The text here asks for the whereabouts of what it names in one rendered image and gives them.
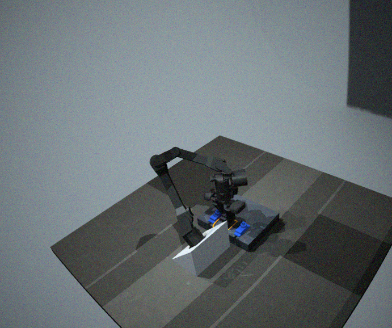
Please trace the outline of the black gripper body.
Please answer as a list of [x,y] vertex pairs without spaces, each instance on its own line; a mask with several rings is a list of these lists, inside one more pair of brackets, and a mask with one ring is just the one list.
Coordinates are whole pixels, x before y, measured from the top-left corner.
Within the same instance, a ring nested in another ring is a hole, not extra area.
[[245,209],[246,205],[245,202],[242,202],[240,200],[234,200],[231,199],[231,195],[230,195],[230,191],[232,190],[231,187],[229,187],[229,189],[227,191],[217,191],[216,189],[211,188],[209,191],[207,191],[204,194],[204,200],[206,201],[210,201],[211,197],[213,200],[213,203],[218,204],[218,203],[222,203],[222,204],[226,204],[227,208],[229,208],[229,210],[238,215],[243,209]]

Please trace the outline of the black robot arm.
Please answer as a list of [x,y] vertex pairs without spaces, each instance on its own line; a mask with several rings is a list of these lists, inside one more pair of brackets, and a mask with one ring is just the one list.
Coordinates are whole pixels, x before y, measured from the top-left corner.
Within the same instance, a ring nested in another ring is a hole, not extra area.
[[[205,237],[197,229],[193,227],[193,213],[190,207],[185,207],[170,176],[168,173],[167,163],[174,158],[179,157],[192,162],[196,162],[205,165],[217,172],[225,172],[227,174],[212,174],[210,176],[210,182],[215,182],[217,191],[227,191],[229,187],[232,188],[230,191],[231,199],[234,195],[237,195],[238,187],[247,186],[247,177],[245,169],[232,171],[225,161],[220,157],[209,157],[201,154],[193,153],[187,150],[173,147],[172,149],[160,154],[153,155],[150,159],[150,165],[155,173],[160,177],[165,190],[175,208],[176,218],[179,224],[179,234],[189,245],[189,249],[200,243]],[[231,174],[228,174],[231,173]],[[231,185],[229,184],[229,179]]]

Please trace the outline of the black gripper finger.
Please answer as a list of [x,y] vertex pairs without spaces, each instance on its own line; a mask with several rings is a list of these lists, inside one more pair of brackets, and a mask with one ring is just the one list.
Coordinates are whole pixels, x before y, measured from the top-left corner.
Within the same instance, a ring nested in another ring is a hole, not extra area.
[[215,204],[213,202],[212,204],[221,212],[221,214],[224,212],[224,204],[222,203]]
[[226,207],[226,208],[224,209],[224,211],[225,211],[227,217],[229,218],[229,217],[230,217],[230,214],[231,214],[231,211],[229,210],[229,208]]

